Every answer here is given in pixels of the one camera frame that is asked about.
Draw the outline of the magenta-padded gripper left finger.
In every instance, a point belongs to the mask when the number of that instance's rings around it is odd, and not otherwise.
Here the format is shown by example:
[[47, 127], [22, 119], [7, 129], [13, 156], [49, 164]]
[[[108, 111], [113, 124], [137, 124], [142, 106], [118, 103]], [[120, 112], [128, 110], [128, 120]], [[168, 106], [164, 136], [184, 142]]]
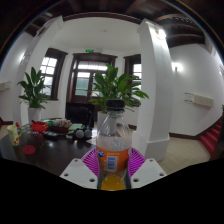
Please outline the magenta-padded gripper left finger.
[[72, 159], [60, 177], [78, 186], [96, 189], [99, 177], [97, 150], [93, 148], [81, 159]]

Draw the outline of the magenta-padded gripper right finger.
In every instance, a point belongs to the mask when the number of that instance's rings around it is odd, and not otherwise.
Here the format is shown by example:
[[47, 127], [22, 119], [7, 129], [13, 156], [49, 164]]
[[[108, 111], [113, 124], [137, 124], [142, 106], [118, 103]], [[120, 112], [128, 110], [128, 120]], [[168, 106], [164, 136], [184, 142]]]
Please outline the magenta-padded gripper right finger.
[[166, 176], [155, 159], [146, 159], [137, 149], [129, 150], [128, 176], [132, 189], [143, 187]]

